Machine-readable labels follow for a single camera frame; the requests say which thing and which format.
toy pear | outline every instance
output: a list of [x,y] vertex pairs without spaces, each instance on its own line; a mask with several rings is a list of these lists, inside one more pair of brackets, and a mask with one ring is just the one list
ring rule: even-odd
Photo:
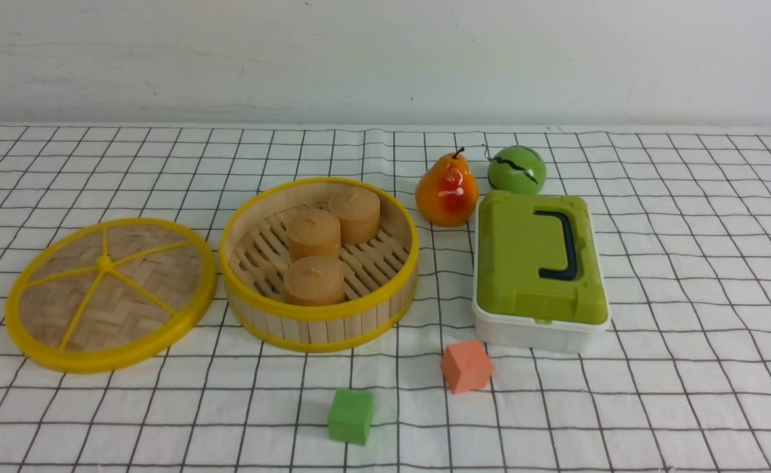
[[479,200],[479,187],[462,153],[464,148],[441,156],[415,189],[415,203],[421,215],[441,227],[464,224]]

bamboo steamer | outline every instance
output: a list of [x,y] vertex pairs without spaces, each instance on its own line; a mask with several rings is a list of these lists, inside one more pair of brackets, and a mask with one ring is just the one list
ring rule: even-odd
[[[380,230],[373,240],[342,245],[344,301],[292,305],[283,278],[292,263],[286,227],[301,210],[328,208],[346,189],[375,192]],[[387,332],[414,298],[419,243],[414,222],[396,198],[367,183],[316,177],[263,192],[234,213],[222,233],[220,259],[230,309],[242,327],[280,348],[332,352]]]

foam block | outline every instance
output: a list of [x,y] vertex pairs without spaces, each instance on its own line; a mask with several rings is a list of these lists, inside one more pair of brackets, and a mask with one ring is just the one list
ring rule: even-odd
[[373,420],[373,394],[339,389],[333,396],[327,431],[331,439],[364,445]]
[[484,352],[482,342],[469,340],[446,347],[440,370],[452,394],[460,394],[487,386],[493,375],[493,362]]

yellow plastic spoke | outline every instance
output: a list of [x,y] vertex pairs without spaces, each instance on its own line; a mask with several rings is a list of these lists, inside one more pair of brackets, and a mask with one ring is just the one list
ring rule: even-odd
[[55,281],[55,279],[61,279],[61,278],[67,278],[69,276],[76,276],[76,275],[84,275],[84,273],[94,273],[96,271],[99,271],[98,267],[79,267],[79,269],[70,269],[67,271],[62,271],[60,273],[55,273],[54,275],[46,276],[45,278],[40,278],[37,281],[28,282],[26,285],[24,285],[24,289],[35,287],[37,285],[46,284],[46,282],[52,282]]
[[67,344],[69,344],[73,333],[76,332],[76,327],[78,327],[79,321],[82,320],[84,309],[87,309],[87,304],[90,303],[90,299],[93,299],[93,295],[96,294],[96,288],[99,287],[99,283],[102,282],[102,278],[104,278],[105,275],[106,272],[100,271],[99,274],[96,275],[96,279],[93,279],[93,284],[90,286],[90,290],[87,291],[87,294],[85,294],[84,299],[82,299],[82,302],[78,306],[78,309],[76,309],[76,313],[73,314],[72,320],[70,320],[70,326],[67,327],[67,333],[64,333],[64,339],[61,340],[61,345],[58,345],[58,350],[64,351],[64,348],[67,346]]
[[188,244],[189,242],[180,242],[180,243],[172,243],[172,245],[157,246],[157,248],[151,248],[151,250],[145,250],[144,252],[139,252],[138,254],[133,254],[133,255],[130,255],[129,257],[122,258],[121,260],[114,261],[114,266],[117,266],[118,264],[122,264],[122,263],[127,263],[128,261],[133,261],[137,258],[142,258],[150,254],[156,254],[157,252],[165,252],[167,250],[172,250],[174,248],[181,248],[181,246],[186,246]]
[[158,299],[154,294],[151,294],[149,291],[145,290],[144,287],[137,284],[136,282],[131,281],[127,276],[123,275],[123,273],[118,272],[115,269],[112,269],[110,271],[111,275],[116,276],[120,279],[120,281],[127,284],[128,287],[132,288],[133,290],[136,290],[138,293],[141,293],[143,296],[146,297],[146,299],[151,300],[151,302],[154,302],[157,304],[157,306],[160,306],[160,309],[163,309],[164,311],[169,312],[172,317],[175,317],[177,315],[177,312],[175,312],[175,309],[172,309],[170,306],[166,305],[166,302],[163,302],[162,300]]
[[102,256],[108,255],[108,227],[102,228]]

green lid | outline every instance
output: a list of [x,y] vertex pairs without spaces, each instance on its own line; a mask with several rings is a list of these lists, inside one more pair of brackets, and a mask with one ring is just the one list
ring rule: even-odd
[[607,320],[583,198],[491,191],[479,204],[478,246],[483,311],[538,323]]

